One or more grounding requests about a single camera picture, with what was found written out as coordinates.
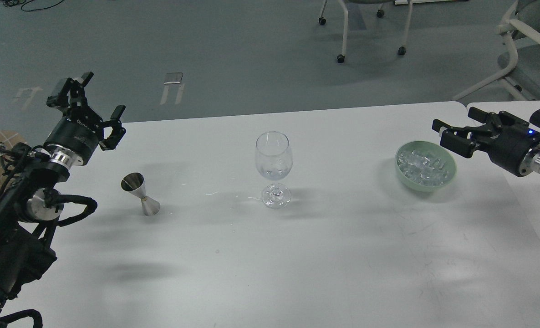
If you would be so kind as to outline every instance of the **chair armrest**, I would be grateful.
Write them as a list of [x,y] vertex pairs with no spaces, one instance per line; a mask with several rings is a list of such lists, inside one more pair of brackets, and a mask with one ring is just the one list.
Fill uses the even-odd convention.
[[534,40],[536,43],[540,44],[540,33],[538,31],[535,31],[533,27],[523,23],[518,19],[511,19],[506,24],[497,25],[495,32],[498,35],[503,35],[505,33],[509,33],[515,30],[520,31],[531,40]]

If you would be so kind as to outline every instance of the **wine glass base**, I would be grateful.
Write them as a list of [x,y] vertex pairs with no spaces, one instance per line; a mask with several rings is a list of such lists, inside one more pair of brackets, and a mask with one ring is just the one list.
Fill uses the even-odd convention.
[[282,183],[272,183],[262,191],[262,202],[264,205],[275,210],[283,208],[290,203],[290,189]]

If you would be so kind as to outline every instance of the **gray floor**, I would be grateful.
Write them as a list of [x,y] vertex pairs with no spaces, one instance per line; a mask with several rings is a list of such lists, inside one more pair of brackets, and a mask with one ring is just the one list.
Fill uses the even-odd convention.
[[[321,3],[66,0],[31,13],[0,6],[0,128],[43,143],[61,116],[45,106],[47,96],[61,78],[86,71],[95,73],[89,104],[105,118],[125,104],[123,121],[445,101],[497,70],[504,47],[493,29],[512,0],[414,5],[403,57],[396,52],[407,6],[388,4],[378,19],[377,6],[350,5],[345,64],[335,61],[343,12],[330,0],[320,26]],[[183,92],[170,87],[160,104],[168,72],[184,74]],[[512,98],[490,85],[462,102],[504,100]]]

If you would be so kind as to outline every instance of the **robotic arm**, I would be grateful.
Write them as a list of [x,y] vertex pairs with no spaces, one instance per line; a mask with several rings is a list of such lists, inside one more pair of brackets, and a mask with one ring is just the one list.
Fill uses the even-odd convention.
[[[540,132],[529,128],[529,122],[508,112],[487,113],[470,108],[468,117],[483,123],[480,127],[453,127],[434,120],[432,129],[439,133],[440,145],[465,158],[480,150],[491,162],[522,177],[540,174]],[[540,128],[540,109],[530,122]]]
[[[41,278],[57,259],[50,248],[56,228],[82,220],[97,208],[89,197],[61,195],[54,189],[56,183],[68,180],[72,166],[86,165],[98,145],[103,151],[114,149],[126,133],[120,121],[125,106],[117,106],[110,120],[103,121],[87,105],[84,87],[92,76],[85,73],[82,83],[63,79],[48,97],[47,106],[63,116],[43,147],[18,143],[11,150],[0,149],[7,162],[7,178],[0,188],[0,313],[23,284]],[[107,127],[112,132],[104,138]],[[86,207],[81,214],[59,220],[65,203]],[[19,221],[38,225],[30,233]],[[0,328],[27,316],[33,317],[34,327],[41,327],[39,312],[26,310],[1,317]]]

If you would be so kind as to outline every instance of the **chair leg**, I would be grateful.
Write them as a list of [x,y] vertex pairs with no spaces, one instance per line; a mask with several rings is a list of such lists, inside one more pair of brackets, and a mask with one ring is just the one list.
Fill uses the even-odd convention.
[[410,23],[412,23],[412,11],[413,11],[413,0],[408,0],[408,18],[406,20],[406,26],[403,30],[403,39],[402,46],[399,47],[397,54],[403,56],[406,54],[406,46],[408,45],[408,33],[410,31]]
[[347,54],[347,34],[349,33],[349,10],[344,0],[339,0],[339,4],[343,7],[343,48],[341,54],[337,56],[337,62],[342,64],[345,62],[345,55]]
[[507,33],[503,35],[503,40],[505,42],[505,45],[507,46],[507,51],[509,52],[509,64],[507,67],[501,69],[499,72],[496,72],[495,74],[487,77],[486,79],[480,81],[479,83],[476,83],[472,87],[469,87],[465,91],[457,94],[453,97],[453,100],[460,100],[464,98],[467,95],[470,95],[474,91],[477,91],[481,87],[485,87],[489,83],[492,83],[494,81],[497,81],[498,79],[501,79],[502,77],[507,76],[517,65],[519,62],[519,55],[517,53],[517,48],[515,46],[515,41],[513,41],[513,37],[511,33]]
[[511,85],[511,83],[509,83],[509,81],[507,81],[504,77],[499,79],[499,83],[501,83],[501,86],[503,86],[507,91],[509,91],[509,93],[511,93],[515,100],[527,100],[527,98],[522,95],[522,93],[520,93],[513,85]]
[[382,2],[379,8],[377,9],[377,18],[383,18],[383,16],[385,15],[385,11],[383,10],[384,4],[385,2]]
[[319,23],[320,25],[324,25],[324,24],[326,23],[325,18],[322,16],[322,15],[325,13],[326,2],[327,2],[327,0],[325,0],[325,1],[322,3],[321,13],[320,13],[320,15],[318,15],[318,23]]

